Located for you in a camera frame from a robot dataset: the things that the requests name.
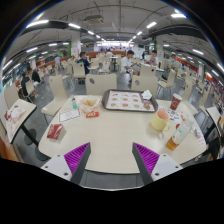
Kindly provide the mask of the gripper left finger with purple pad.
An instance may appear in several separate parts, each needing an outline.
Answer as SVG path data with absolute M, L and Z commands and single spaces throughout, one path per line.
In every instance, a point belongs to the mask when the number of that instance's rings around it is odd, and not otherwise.
M 91 144 L 85 143 L 65 155 L 52 157 L 42 169 L 79 185 L 90 154 Z

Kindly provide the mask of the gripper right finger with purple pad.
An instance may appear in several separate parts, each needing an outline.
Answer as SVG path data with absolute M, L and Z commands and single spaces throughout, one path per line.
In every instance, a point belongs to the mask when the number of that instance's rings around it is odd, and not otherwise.
M 168 154 L 159 155 L 138 143 L 133 144 L 132 153 L 145 185 L 182 169 Z

